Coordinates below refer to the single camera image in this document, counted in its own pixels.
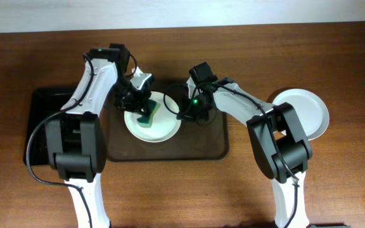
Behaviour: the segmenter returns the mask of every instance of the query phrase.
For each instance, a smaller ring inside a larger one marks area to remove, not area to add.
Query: plate
[[[308,140],[321,136],[329,126],[329,111],[321,98],[305,89],[286,90],[272,101],[275,105],[289,103],[297,112]]]
[[[135,137],[140,140],[149,143],[159,143],[166,141],[177,133],[181,125],[181,120],[177,120],[176,115],[166,109],[163,102],[162,92],[152,91],[150,99],[160,104],[160,107],[153,117],[153,123],[151,127],[140,127],[137,119],[141,117],[141,115],[125,111],[124,118],[126,127]],[[172,111],[178,113],[179,107],[172,98],[166,96],[165,102]]]

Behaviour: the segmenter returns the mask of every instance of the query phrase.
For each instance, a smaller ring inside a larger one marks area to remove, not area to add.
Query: green sponge
[[[150,115],[142,115],[138,118],[138,124],[140,127],[144,128],[150,128],[153,123],[153,117],[155,116],[155,113],[157,112],[158,108],[160,107],[160,104],[156,101],[150,100],[148,101],[148,108],[150,111]]]

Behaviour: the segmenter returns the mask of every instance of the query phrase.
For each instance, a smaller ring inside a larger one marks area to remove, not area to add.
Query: empty white plate
[[[272,102],[275,105],[289,103],[297,112],[308,140],[321,136],[329,126],[329,111],[322,99],[305,89],[289,89]]]
[[[141,117],[141,115],[125,111],[124,118],[126,127],[135,137],[143,141],[149,143],[166,141],[177,133],[181,125],[181,120],[177,120],[176,115],[171,113],[164,106],[163,93],[151,92],[150,99],[160,104],[160,107],[153,116],[151,127],[140,127],[137,119]],[[179,112],[178,105],[172,98],[166,96],[165,102],[172,111],[176,113]]]

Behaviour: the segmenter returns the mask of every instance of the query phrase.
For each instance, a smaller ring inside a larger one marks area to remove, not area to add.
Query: wooden table
[[[0,227],[76,227],[68,189],[34,181],[22,163],[32,91],[76,84],[81,54],[127,45],[145,72],[186,78],[208,61],[271,101],[295,87],[320,96],[330,126],[311,142],[305,204],[312,224],[365,227],[365,22],[0,34]],[[105,208],[113,226],[222,227],[274,220],[271,183],[247,129],[229,117],[221,161],[107,163]],[[49,166],[42,178],[60,181]]]

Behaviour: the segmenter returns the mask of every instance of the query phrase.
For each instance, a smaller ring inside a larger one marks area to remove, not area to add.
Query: wall
[[[0,32],[365,20],[365,0],[0,0]]]

